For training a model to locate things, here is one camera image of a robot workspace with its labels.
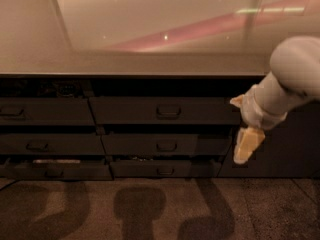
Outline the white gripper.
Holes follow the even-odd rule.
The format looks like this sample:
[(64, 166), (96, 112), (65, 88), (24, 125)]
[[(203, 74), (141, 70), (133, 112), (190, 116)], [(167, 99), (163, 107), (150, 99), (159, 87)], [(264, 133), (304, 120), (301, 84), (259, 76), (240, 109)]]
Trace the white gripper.
[(257, 86), (253, 85), (244, 95), (230, 100), (231, 105), (240, 108), (243, 121), (250, 126), (241, 127), (237, 134), (233, 161), (238, 165), (247, 163), (262, 144), (265, 139), (263, 130), (271, 130), (287, 118), (287, 112), (273, 115), (263, 110), (255, 99), (256, 89)]

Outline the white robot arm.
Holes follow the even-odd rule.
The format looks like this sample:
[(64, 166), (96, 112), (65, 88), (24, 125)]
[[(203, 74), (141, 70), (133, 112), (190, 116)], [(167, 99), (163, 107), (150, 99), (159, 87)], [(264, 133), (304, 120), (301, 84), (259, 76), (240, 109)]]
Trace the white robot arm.
[(291, 110), (314, 100), (320, 100), (320, 38), (288, 38), (272, 52), (270, 72), (263, 80), (230, 100), (246, 124), (238, 131), (233, 161), (246, 163), (267, 130), (285, 121)]

